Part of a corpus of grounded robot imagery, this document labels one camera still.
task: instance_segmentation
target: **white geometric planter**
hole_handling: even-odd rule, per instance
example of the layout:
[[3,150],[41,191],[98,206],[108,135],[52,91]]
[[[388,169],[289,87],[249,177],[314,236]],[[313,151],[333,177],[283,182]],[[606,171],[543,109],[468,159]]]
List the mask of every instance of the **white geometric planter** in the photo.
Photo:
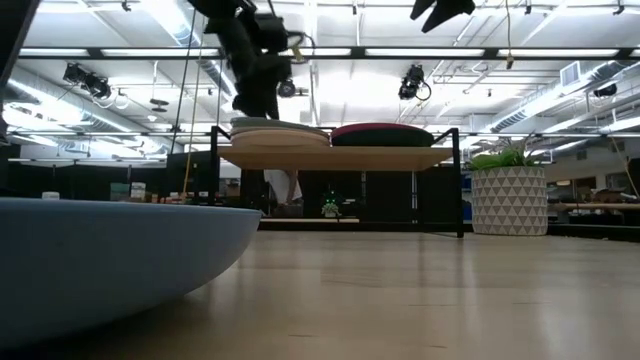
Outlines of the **white geometric planter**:
[[473,172],[473,231],[490,235],[547,233],[547,181],[541,167]]

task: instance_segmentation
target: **air duct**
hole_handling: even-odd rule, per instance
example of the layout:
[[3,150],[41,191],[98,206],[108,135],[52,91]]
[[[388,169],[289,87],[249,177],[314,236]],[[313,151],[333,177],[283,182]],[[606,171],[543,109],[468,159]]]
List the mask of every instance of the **air duct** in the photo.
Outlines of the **air duct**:
[[[197,53],[197,49],[202,46],[202,40],[199,34],[193,34],[193,36],[191,36],[191,32],[193,31],[191,21],[187,20],[181,6],[178,5],[176,0],[147,0],[145,6],[147,12],[171,35],[178,45],[190,47],[194,49],[194,53]],[[221,73],[222,69],[214,61],[196,60],[196,62],[223,93],[228,96],[236,95],[233,83],[225,74]]]
[[[139,125],[138,123],[126,119],[110,110],[102,109],[81,96],[65,89],[60,88],[53,83],[35,76],[30,72],[15,67],[9,86],[20,98],[38,98],[34,92],[41,93],[43,97],[59,99],[55,101],[59,103],[57,112],[61,114],[68,113],[69,116],[82,119],[82,122],[88,122],[89,128],[83,128],[83,131],[114,131],[114,132],[147,132],[149,129]],[[38,103],[42,103],[45,99],[37,99]],[[164,138],[156,138],[153,140],[159,146],[169,148],[171,141]]]
[[518,106],[497,114],[486,130],[500,132],[507,127],[549,110],[569,99],[577,92],[595,90],[606,83],[618,82],[628,70],[635,68],[635,61],[576,62],[578,64],[575,81],[554,81],[543,89],[524,98]]

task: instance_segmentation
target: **green plant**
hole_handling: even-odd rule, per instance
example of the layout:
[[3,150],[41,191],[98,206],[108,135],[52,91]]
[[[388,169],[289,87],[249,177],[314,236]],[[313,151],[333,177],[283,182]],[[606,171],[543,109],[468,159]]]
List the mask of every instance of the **green plant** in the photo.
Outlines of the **green plant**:
[[529,154],[525,154],[526,147],[531,134],[526,139],[513,142],[507,139],[502,144],[502,150],[497,154],[478,155],[471,159],[468,167],[472,171],[488,170],[497,167],[513,167],[513,166],[537,166],[535,158]]
[[340,209],[338,208],[338,205],[334,203],[324,204],[322,207],[322,215],[326,214],[335,214],[340,216]]

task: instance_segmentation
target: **wooden floor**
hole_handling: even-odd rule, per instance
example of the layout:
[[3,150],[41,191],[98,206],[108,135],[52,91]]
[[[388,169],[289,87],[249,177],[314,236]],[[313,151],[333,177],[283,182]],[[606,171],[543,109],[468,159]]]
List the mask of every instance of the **wooden floor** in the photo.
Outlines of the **wooden floor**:
[[640,245],[261,232],[182,300],[6,356],[637,360]]

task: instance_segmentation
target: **light blue bowl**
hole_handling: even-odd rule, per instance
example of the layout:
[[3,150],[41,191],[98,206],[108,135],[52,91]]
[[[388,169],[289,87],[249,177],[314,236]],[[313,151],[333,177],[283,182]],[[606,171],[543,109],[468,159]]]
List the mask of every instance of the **light blue bowl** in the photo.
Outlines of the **light blue bowl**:
[[242,255],[260,212],[0,199],[0,348],[151,308]]

